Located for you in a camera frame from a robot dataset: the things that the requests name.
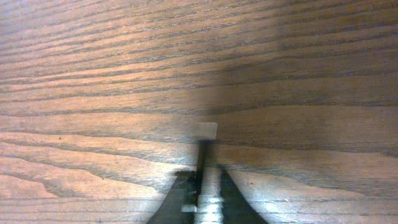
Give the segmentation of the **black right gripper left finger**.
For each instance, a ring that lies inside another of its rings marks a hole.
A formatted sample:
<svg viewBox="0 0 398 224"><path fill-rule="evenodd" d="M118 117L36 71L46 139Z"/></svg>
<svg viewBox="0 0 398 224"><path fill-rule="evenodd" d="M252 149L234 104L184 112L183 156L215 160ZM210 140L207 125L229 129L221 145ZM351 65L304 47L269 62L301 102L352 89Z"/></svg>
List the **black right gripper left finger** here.
<svg viewBox="0 0 398 224"><path fill-rule="evenodd" d="M147 224L192 224L197 212L196 172L183 170Z"/></svg>

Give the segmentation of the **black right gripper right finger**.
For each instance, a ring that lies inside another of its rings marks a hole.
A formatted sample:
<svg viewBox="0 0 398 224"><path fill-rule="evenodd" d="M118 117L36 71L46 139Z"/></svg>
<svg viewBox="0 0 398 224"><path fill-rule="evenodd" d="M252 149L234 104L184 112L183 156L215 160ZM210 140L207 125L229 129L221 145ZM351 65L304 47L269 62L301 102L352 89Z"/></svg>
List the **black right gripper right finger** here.
<svg viewBox="0 0 398 224"><path fill-rule="evenodd" d="M219 165L220 195L222 201L223 224L268 224L255 209L250 206L238 189L225 167Z"/></svg>

